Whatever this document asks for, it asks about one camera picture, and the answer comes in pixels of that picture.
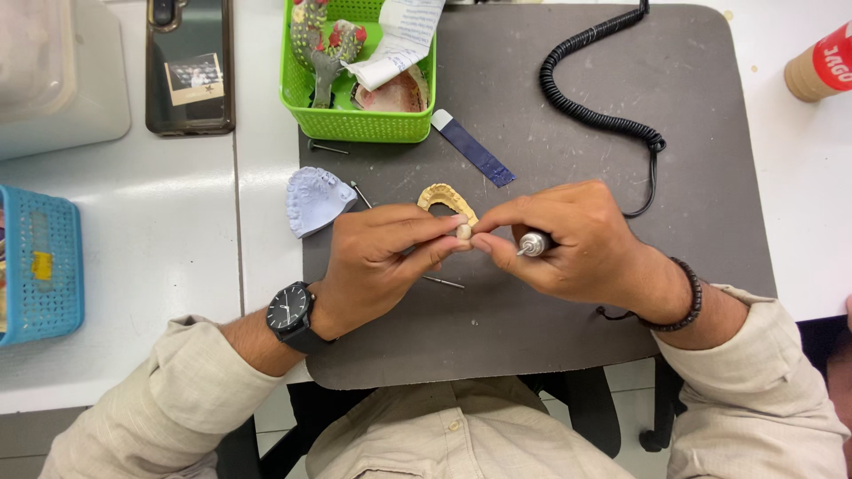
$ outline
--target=white container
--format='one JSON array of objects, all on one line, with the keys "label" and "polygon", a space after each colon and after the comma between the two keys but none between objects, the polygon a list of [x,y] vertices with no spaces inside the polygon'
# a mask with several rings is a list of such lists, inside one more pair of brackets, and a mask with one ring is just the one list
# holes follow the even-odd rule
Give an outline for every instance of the white container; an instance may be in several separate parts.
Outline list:
[{"label": "white container", "polygon": [[0,0],[0,159],[130,128],[118,19],[99,0]]}]

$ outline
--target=photo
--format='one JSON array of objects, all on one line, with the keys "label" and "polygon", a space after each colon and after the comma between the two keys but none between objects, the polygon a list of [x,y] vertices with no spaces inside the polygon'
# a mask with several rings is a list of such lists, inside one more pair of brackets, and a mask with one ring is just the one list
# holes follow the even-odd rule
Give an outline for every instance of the photo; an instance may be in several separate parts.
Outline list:
[{"label": "photo", "polygon": [[215,53],[165,64],[174,106],[225,95],[222,71]]}]

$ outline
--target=black wristwatch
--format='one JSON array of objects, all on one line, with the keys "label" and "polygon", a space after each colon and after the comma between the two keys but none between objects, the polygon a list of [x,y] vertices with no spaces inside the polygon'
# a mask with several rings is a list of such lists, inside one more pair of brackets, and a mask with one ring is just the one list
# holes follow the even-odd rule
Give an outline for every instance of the black wristwatch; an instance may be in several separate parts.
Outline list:
[{"label": "black wristwatch", "polygon": [[325,341],[311,330],[311,310],[316,296],[308,283],[297,281],[275,294],[267,309],[267,326],[281,343],[311,355],[328,348],[336,339]]}]

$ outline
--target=blue plastic basket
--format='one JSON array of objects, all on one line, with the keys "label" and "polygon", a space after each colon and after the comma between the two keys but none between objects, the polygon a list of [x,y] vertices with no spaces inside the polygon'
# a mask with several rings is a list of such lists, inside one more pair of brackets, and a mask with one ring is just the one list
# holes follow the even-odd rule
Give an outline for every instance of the blue plastic basket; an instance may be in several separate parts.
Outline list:
[{"label": "blue plastic basket", "polygon": [[83,322],[80,212],[63,198],[0,185],[6,228],[6,333],[0,346],[54,338]]}]

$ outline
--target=hand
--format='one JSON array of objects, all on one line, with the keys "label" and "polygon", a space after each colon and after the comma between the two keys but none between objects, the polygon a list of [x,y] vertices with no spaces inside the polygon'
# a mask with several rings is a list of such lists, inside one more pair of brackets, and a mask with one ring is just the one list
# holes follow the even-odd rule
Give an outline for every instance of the hand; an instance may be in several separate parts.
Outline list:
[{"label": "hand", "polygon": [[423,273],[453,252],[472,249],[469,240],[446,236],[467,221],[466,215],[432,216],[414,204],[339,216],[325,278],[308,288],[317,297],[311,328],[330,340],[390,311]]},{"label": "hand", "polygon": [[[558,246],[540,257],[518,257],[515,244],[490,234],[507,225],[515,241],[532,227],[550,233]],[[601,181],[512,199],[489,210],[473,232],[476,249],[536,291],[612,304],[660,324],[677,322],[689,311],[692,294],[682,269],[633,235]]]}]

